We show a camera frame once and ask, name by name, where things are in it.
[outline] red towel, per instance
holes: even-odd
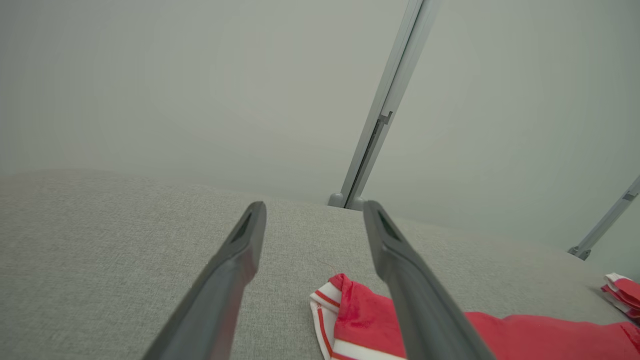
[[[391,299],[336,275],[311,294],[316,335],[325,360],[404,359]],[[596,325],[544,316],[483,313],[467,318],[498,360],[640,359],[640,330],[632,323]]]
[[[602,286],[605,299],[635,322],[640,323],[640,284],[616,273],[606,275],[604,279],[607,282]]]

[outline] gray wall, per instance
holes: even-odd
[[[406,0],[3,0],[0,175],[98,168],[326,203]]]
[[[447,0],[363,196],[577,245],[640,174],[639,38],[636,0]],[[636,273],[638,230],[602,240]]]

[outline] folded cloth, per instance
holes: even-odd
[[[406,358],[391,299],[344,274],[311,294],[311,311],[325,360]],[[596,325],[532,315],[466,316],[498,360],[640,359],[640,329],[629,322]]]
[[[640,284],[616,273],[605,275],[604,297],[628,317],[640,323]]]

